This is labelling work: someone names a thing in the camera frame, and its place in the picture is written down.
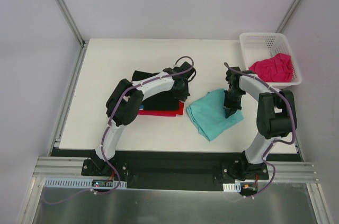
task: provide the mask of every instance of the teal towel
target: teal towel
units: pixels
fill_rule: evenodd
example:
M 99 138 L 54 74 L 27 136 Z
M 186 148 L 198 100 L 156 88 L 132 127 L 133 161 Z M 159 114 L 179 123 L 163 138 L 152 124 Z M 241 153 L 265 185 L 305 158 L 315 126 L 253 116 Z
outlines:
M 217 89 L 189 105 L 186 111 L 198 129 L 199 134 L 209 141 L 214 140 L 224 130 L 244 119 L 242 112 L 238 110 L 228 119 L 224 111 L 224 89 Z

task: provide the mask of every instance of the white robotic arm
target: white robotic arm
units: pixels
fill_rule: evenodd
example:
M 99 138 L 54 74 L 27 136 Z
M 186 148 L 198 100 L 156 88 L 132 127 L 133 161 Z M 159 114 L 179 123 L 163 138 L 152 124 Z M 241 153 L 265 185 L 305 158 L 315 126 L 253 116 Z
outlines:
M 145 99 L 160 93 L 164 91 L 169 91 L 173 88 L 174 85 L 174 79 L 172 77 L 165 77 L 168 75 L 168 73 L 162 71 L 159 74 L 140 81 L 132 81 L 133 86 L 137 86 L 135 89 L 138 91 L 141 91 L 143 94 L 143 98 L 141 101 L 144 101 Z M 151 81 L 148 84 L 145 84 L 146 81 L 155 79 L 155 78 L 161 78 L 158 80 Z M 124 124 L 117 125 L 116 122 L 113 122 L 111 124 L 107 124 L 108 129 L 106 128 L 107 132 L 105 134 L 105 138 L 103 141 L 103 144 L 100 144 L 95 149 L 96 154 L 99 156 L 99 158 L 104 159 L 102 152 L 101 152 L 101 146 L 103 146 L 104 154 L 107 159 L 113 158 L 115 155 L 115 149 L 117 147 L 118 141 L 121 137 L 121 134 L 126 127 Z
M 164 69 L 144 80 L 120 81 L 106 104 L 109 120 L 101 143 L 95 149 L 96 155 L 101 160 L 113 158 L 124 128 L 136 118 L 143 100 L 173 90 L 176 99 L 185 101 L 189 96 L 188 79 L 193 73 L 193 65 L 184 62 L 180 67 Z
M 296 112 L 293 94 L 289 90 L 279 90 L 258 79 L 252 71 L 241 71 L 239 67 L 230 68 L 227 64 L 226 81 L 229 89 L 225 91 L 226 118 L 241 109 L 241 98 L 245 93 L 258 101 L 257 128 L 250 147 L 241 155 L 237 164 L 228 169 L 228 174 L 239 180 L 245 180 L 267 170 L 264 161 L 276 142 L 286 142 L 282 138 L 290 132 L 295 134 Z

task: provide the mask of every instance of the black cloth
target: black cloth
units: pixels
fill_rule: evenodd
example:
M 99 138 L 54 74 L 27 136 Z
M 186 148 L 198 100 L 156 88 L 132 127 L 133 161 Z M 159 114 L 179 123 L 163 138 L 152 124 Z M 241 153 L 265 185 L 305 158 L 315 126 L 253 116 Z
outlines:
M 134 71 L 132 81 L 144 80 L 153 77 L 158 73 L 148 73 L 143 71 Z M 172 90 L 155 94 L 142 102 L 144 110 L 170 111 L 179 109 L 179 101 L 174 98 Z

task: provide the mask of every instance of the white wall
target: white wall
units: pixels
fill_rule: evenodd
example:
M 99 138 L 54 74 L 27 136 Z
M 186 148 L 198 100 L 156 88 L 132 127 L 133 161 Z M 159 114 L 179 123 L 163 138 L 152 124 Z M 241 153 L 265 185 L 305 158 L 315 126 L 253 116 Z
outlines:
M 85 39 L 239 39 L 275 31 L 293 0 L 65 0 Z
M 0 223 L 15 223 L 79 46 L 55 0 L 0 0 Z
M 286 34 L 302 72 L 293 89 L 305 159 L 317 163 L 339 223 L 339 0 L 304 0 Z

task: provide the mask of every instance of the white basket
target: white basket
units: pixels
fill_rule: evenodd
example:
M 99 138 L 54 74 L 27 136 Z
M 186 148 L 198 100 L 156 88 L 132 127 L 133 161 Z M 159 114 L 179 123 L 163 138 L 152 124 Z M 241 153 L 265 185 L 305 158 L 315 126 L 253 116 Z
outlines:
M 240 45 L 246 69 L 256 61 L 271 58 L 277 53 L 285 53 L 291 56 L 293 66 L 292 81 L 289 83 L 267 82 L 273 87 L 283 89 L 301 83 L 299 67 L 285 35 L 269 32 L 243 33 L 240 35 Z

